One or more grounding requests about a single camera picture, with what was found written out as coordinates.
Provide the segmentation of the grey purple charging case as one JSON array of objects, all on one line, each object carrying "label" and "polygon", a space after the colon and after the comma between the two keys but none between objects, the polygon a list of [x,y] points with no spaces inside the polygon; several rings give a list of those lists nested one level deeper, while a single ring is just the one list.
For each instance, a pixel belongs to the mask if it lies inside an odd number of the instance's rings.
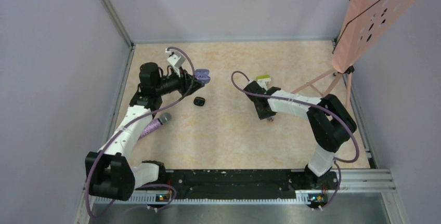
[{"label": "grey purple charging case", "polygon": [[208,69],[196,69],[194,77],[201,84],[208,84],[211,81],[210,71]]}]

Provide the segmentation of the glossy black charging case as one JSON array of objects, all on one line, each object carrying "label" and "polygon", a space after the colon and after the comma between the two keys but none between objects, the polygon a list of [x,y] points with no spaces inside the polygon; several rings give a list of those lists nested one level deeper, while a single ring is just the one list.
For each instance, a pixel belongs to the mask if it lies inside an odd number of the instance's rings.
[{"label": "glossy black charging case", "polygon": [[199,107],[203,107],[206,103],[206,99],[203,97],[195,97],[193,100],[193,104]]}]

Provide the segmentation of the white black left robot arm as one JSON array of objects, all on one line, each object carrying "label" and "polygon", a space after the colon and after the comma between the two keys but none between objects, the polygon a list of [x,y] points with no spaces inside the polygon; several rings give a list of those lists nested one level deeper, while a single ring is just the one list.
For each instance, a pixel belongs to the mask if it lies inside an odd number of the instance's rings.
[{"label": "white black left robot arm", "polygon": [[189,73],[182,67],[173,66],[163,74],[154,62],[140,66],[140,83],[123,121],[99,151],[86,156],[89,195],[126,201],[135,189],[147,183],[154,189],[166,185],[163,164],[153,161],[130,166],[128,157],[147,125],[160,122],[156,114],[166,109],[161,106],[162,96],[174,91],[182,98],[189,96],[205,86],[210,79],[208,74],[206,69]]}]

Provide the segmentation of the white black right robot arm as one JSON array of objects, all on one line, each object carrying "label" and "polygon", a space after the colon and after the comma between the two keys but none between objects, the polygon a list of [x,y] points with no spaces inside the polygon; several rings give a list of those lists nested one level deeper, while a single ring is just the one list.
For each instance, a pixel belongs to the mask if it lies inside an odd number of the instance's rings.
[{"label": "white black right robot arm", "polygon": [[335,154],[343,143],[354,138],[357,130],[356,122],[340,99],[334,94],[306,97],[279,87],[267,89],[257,81],[249,82],[243,91],[261,120],[285,113],[309,122],[317,146],[305,167],[304,177],[310,188],[320,188],[329,178]]}]

